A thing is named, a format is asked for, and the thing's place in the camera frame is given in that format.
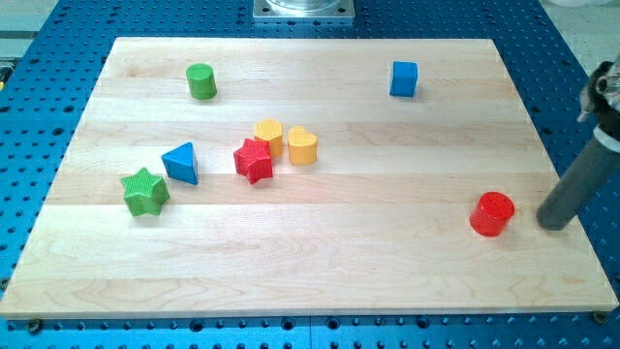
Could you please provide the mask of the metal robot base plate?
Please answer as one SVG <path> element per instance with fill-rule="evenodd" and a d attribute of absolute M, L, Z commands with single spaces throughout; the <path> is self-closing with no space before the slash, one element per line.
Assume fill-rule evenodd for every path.
<path fill-rule="evenodd" d="M 354 0 L 253 0 L 257 22 L 344 22 L 356 17 Z"/>

